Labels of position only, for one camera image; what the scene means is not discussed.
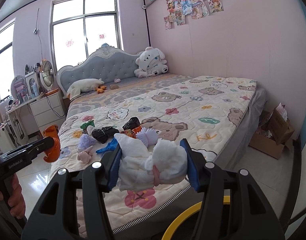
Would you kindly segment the person's left hand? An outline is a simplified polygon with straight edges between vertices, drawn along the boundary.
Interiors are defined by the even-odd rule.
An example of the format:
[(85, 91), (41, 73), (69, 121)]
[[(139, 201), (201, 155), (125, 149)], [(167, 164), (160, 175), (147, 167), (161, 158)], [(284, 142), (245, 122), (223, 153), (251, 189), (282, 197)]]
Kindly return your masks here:
[(10, 214), (17, 219), (22, 219), (25, 216), (26, 204), (22, 194), (22, 187), (16, 174), (12, 176), (11, 185), (12, 193), (8, 200), (8, 204), (11, 207)]

